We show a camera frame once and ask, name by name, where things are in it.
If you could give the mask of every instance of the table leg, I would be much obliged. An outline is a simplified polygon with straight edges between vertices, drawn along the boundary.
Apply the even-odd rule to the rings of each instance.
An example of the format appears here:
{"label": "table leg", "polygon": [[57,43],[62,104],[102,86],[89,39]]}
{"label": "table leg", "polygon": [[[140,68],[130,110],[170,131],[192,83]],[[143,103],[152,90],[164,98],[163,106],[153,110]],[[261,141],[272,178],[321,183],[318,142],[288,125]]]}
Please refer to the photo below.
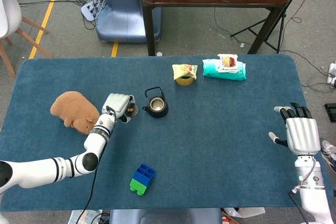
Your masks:
{"label": "table leg", "polygon": [[155,56],[152,7],[142,6],[142,13],[145,25],[148,56]]}
{"label": "table leg", "polygon": [[261,44],[265,41],[266,37],[268,36],[268,34],[270,33],[273,25],[277,22],[279,16],[282,13],[282,10],[284,8],[279,8],[279,7],[275,7],[272,8],[270,13],[268,14],[266,21],[264,22],[262,28],[260,29],[257,37],[255,38],[255,40],[253,41],[253,44],[250,48],[250,50],[248,51],[249,55],[252,54],[256,54],[261,46]]}

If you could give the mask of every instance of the building blocks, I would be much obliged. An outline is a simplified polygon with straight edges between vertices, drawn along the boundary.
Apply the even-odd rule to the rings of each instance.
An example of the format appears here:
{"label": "building blocks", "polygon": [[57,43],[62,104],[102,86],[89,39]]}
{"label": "building blocks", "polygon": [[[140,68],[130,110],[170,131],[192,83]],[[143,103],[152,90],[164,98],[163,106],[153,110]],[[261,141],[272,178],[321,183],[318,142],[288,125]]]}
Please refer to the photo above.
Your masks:
{"label": "building blocks", "polygon": [[154,177],[156,171],[145,164],[141,164],[139,168],[135,171],[133,178],[130,183],[131,191],[136,191],[139,196],[142,196]]}

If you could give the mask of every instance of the teal package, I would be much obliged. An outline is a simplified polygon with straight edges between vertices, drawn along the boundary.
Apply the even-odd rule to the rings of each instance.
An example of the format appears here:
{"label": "teal package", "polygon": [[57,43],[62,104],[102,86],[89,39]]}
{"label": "teal package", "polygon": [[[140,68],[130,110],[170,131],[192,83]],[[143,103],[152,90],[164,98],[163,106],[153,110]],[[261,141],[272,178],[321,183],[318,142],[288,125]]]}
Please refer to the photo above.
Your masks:
{"label": "teal package", "polygon": [[246,70],[245,63],[240,61],[237,62],[237,68],[239,69],[236,73],[230,72],[218,72],[216,66],[219,66],[219,59],[207,59],[203,60],[203,75],[213,78],[229,79],[236,81],[246,80]]}

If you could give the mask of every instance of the blue lego block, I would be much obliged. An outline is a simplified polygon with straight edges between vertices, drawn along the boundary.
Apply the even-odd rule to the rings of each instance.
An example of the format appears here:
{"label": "blue lego block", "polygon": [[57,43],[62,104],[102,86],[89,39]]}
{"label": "blue lego block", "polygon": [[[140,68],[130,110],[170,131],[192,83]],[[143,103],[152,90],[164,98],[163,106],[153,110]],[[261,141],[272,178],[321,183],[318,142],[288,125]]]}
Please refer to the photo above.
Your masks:
{"label": "blue lego block", "polygon": [[148,186],[152,178],[154,177],[155,173],[156,171],[153,168],[151,168],[148,165],[142,164],[135,171],[133,179],[135,179],[144,186]]}

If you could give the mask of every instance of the tripod stand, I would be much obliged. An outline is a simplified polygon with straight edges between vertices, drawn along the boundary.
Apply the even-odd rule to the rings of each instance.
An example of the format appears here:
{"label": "tripod stand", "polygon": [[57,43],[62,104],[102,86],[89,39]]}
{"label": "tripod stand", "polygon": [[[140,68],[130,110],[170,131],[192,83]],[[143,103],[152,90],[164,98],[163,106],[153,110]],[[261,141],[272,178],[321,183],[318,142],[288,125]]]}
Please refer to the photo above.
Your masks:
{"label": "tripod stand", "polygon": [[[274,50],[277,52],[277,54],[279,53],[279,51],[280,51],[280,47],[281,47],[281,39],[282,39],[282,36],[283,36],[282,31],[283,31],[283,28],[284,28],[284,27],[283,27],[283,26],[284,26],[283,24],[284,24],[284,22],[285,22],[286,10],[287,10],[287,8],[289,7],[289,5],[290,5],[290,3],[291,3],[292,1],[293,1],[293,0],[290,0],[290,1],[288,2],[288,4],[286,5],[286,7],[283,9],[283,11],[281,12],[280,16],[278,17],[277,21],[274,23],[274,25],[273,25],[271,31],[269,32],[269,34],[267,35],[267,37],[266,37],[265,40],[264,40],[265,44],[266,44],[267,46],[271,47],[272,49],[274,49]],[[268,40],[268,38],[271,36],[272,32],[274,31],[275,27],[277,26],[277,24],[279,23],[280,20],[281,20],[281,23],[280,23],[280,30],[279,30],[278,46],[277,46],[277,47],[274,47],[274,46],[273,46],[271,43],[269,43],[267,40]],[[263,20],[261,20],[261,21],[255,23],[255,24],[249,26],[249,27],[246,27],[245,29],[243,29],[243,30],[241,30],[241,31],[236,32],[235,34],[232,34],[230,37],[233,37],[233,36],[235,36],[235,35],[237,35],[237,34],[240,34],[240,33],[244,32],[244,31],[246,31],[246,30],[249,30],[251,33],[253,33],[255,36],[257,36],[258,34],[257,34],[255,31],[253,31],[251,28],[253,28],[253,27],[255,27],[255,26],[257,26],[257,25],[259,25],[259,24],[261,24],[261,23],[263,23],[263,22],[265,22],[265,21],[266,21],[266,19],[263,19]]]}

